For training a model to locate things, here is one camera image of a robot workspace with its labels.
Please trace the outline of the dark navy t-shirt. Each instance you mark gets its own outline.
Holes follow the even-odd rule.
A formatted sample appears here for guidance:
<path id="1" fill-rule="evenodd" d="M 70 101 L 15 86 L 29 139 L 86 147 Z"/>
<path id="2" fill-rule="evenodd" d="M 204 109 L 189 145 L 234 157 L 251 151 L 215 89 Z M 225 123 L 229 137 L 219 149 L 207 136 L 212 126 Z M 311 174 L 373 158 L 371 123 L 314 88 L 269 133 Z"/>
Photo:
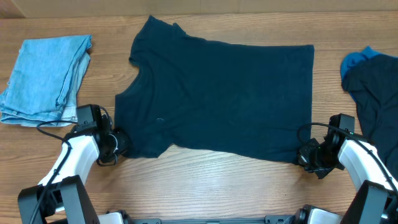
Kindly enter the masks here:
<path id="1" fill-rule="evenodd" d="M 115 97 L 126 156 L 156 158 L 171 145 L 297 162 L 312 120 L 312 45 L 250 46 L 193 37 L 149 17 L 129 61 L 139 69 Z"/>

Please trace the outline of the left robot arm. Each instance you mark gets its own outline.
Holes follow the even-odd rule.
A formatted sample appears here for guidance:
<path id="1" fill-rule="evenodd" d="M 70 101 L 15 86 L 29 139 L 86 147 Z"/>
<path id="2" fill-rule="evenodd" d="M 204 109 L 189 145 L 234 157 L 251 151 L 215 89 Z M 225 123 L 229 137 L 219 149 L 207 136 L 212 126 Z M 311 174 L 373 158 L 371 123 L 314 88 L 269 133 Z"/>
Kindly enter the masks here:
<path id="1" fill-rule="evenodd" d="M 65 212 L 60 223 L 132 223 L 124 210 L 98 215 L 85 189 L 92 165 L 116 165 L 118 156 L 127 150 L 129 138 L 113 128 L 110 115 L 101 106 L 79 106 L 76 113 L 78 120 L 61 138 L 62 151 L 50 172 L 18 195 L 22 222 L 46 223 L 48 217 Z"/>

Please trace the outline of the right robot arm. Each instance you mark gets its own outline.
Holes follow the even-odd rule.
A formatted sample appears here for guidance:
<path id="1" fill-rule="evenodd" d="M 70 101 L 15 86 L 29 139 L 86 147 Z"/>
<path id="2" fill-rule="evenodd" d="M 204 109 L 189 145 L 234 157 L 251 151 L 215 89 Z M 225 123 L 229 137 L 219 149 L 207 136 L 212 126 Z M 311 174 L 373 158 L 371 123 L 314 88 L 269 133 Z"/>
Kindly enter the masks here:
<path id="1" fill-rule="evenodd" d="M 346 169 L 356 195 L 341 216 L 306 205 L 289 223 L 397 223 L 397 181 L 382 163 L 376 147 L 354 133 L 354 118 L 334 115 L 326 124 L 324 141 L 304 142 L 298 149 L 298 164 L 319 179 L 333 169 Z"/>

